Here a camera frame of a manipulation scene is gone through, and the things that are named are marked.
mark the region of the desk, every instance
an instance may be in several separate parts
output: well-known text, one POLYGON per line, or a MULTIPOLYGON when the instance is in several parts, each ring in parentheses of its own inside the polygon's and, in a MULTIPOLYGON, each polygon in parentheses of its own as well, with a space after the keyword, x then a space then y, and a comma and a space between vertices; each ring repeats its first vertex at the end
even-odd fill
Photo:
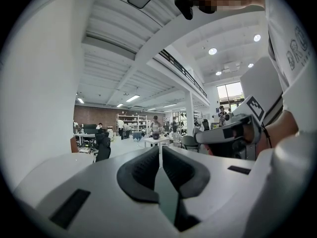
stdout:
POLYGON ((74 137, 79 137, 79 145, 81 145, 84 142, 84 139, 82 137, 95 137, 95 134, 74 134, 74 137))
POLYGON ((169 137, 160 137, 158 140, 155 140, 152 137, 150 137, 150 138, 145 138, 143 140, 144 140, 144 147, 147 146, 147 143, 153 144, 153 146, 155 144, 158 144, 159 153, 162 153, 161 143, 166 141, 167 145, 169 145, 170 138, 169 137))

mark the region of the ceiling beam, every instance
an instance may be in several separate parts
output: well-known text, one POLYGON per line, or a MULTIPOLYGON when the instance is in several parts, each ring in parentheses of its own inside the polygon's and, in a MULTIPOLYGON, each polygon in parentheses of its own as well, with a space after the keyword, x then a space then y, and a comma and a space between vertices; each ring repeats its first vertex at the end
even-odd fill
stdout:
MULTIPOLYGON (((222 11, 222 12, 215 12, 213 14, 205 14, 201 11, 199 11, 197 8, 193 8, 194 11, 194 20, 187 20, 185 17, 180 14, 178 17, 170 21, 168 24, 166 24, 163 28, 158 30, 137 52, 136 55, 134 55, 132 52, 127 51, 121 47, 118 47, 114 44, 98 40, 96 38, 86 37, 83 41, 85 45, 91 45, 96 46, 105 52, 112 52, 113 54, 118 54, 120 56, 123 56, 132 62, 132 66, 128 69, 126 74, 123 76, 123 78, 118 83, 116 89, 113 91, 109 99, 107 100, 107 103, 109 103, 116 92, 120 90, 124 84, 128 81, 128 79, 141 67, 143 67, 148 61, 153 60, 152 58, 155 57, 156 54, 158 54, 161 50, 163 50, 168 45, 172 44, 179 38, 183 37, 184 35, 192 32, 193 30, 206 25, 208 23, 211 23, 213 21, 226 18, 232 15, 238 15, 241 13, 246 12, 252 12, 252 11, 261 11, 263 10, 259 6, 249 6, 241 10, 232 10, 232 11, 222 11)), ((172 71, 170 71, 165 66, 164 71, 169 72, 169 74, 172 74, 174 77, 176 76, 172 71)), ((182 85, 181 89, 185 89, 184 91, 188 91, 188 84, 185 83, 184 80, 182 80, 180 77, 176 76, 178 80, 181 80, 183 83, 186 84, 175 84, 175 82, 172 82, 171 85, 182 85)), ((201 96, 197 96, 202 103, 206 106, 209 106, 209 103, 206 102, 201 96)))
POLYGON ((184 92, 191 91, 192 94, 204 105, 209 107, 209 101, 207 98, 203 98, 199 93, 196 92, 185 80, 183 80, 180 76, 175 74, 171 69, 167 68, 160 62, 156 61, 155 59, 151 59, 147 65, 152 69, 155 69, 158 73, 160 73, 160 77, 164 78, 166 83, 173 84, 179 90, 184 92))
POLYGON ((149 97, 147 97, 147 98, 141 99, 141 100, 135 102, 132 106, 141 105, 142 103, 144 103, 144 102, 146 102, 146 101, 149 101, 149 100, 152 100, 152 99, 156 99, 156 98, 158 98, 158 97, 163 97, 163 96, 165 96, 165 95, 168 95, 168 94, 170 94, 170 93, 174 93, 174 92, 176 92, 176 91, 178 91, 178 89, 176 89, 175 87, 172 87, 172 88, 170 88, 170 89, 168 89, 168 90, 166 90, 166 91, 163 91, 163 92, 160 92, 160 93, 158 93, 158 94, 154 94, 154 95, 149 96, 149 97))
POLYGON ((101 41, 101 40, 96 39, 96 38, 86 36, 82 43, 84 45, 99 48, 101 52, 107 52, 107 53, 111 53, 113 55, 122 56, 124 58, 127 58, 130 61, 134 61, 134 59, 135 59, 135 54, 132 53, 131 51, 123 49, 115 44, 101 41))

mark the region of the black chair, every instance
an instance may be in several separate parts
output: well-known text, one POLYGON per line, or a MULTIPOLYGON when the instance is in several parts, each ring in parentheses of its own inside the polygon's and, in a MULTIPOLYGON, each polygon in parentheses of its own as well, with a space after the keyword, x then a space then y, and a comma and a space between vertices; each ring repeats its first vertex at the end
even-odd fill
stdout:
POLYGON ((203 121, 203 126, 204 126, 204 128, 205 128, 205 131, 206 131, 206 130, 210 130, 210 128, 209 128, 209 123, 208 123, 208 120, 207 120, 207 119, 204 119, 204 121, 203 121))
POLYGON ((183 136, 181 139, 181 143, 184 145, 185 149, 195 149, 199 153, 200 145, 197 144, 192 136, 183 136))
POLYGON ((96 148, 99 150, 96 162, 109 159, 111 153, 110 143, 111 140, 108 138, 109 132, 102 133, 102 134, 95 134, 96 137, 96 148))

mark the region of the wall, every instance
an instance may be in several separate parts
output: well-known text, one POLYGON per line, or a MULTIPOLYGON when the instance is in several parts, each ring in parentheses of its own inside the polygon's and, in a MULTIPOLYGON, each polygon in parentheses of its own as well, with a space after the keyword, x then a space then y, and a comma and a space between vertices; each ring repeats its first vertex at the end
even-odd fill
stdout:
POLYGON ((69 154, 81 41, 94 0, 41 0, 1 58, 1 169, 13 191, 45 160, 69 154))
POLYGON ((116 132, 116 124, 115 124, 115 116, 117 114, 122 115, 122 111, 127 116, 131 116, 132 114, 137 116, 148 116, 148 120, 153 120, 153 116, 158 116, 158 121, 163 124, 163 117, 165 114, 162 113, 149 113, 149 112, 136 112, 130 110, 122 110, 122 109, 103 109, 103 108, 93 108, 75 105, 74 108, 74 121, 78 124, 83 123, 102 123, 104 127, 112 126, 113 131, 116 132))

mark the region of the black slot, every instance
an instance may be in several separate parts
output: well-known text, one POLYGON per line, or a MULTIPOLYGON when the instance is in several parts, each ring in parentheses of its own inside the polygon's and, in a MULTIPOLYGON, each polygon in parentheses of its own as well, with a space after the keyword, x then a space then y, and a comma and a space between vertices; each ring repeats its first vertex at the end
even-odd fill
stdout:
POLYGON ((67 229, 89 195, 90 191, 76 190, 51 216, 50 220, 61 228, 67 229))
POLYGON ((245 168, 236 167, 236 166, 230 166, 228 169, 238 173, 245 174, 245 175, 248 175, 251 171, 251 169, 245 169, 245 168))

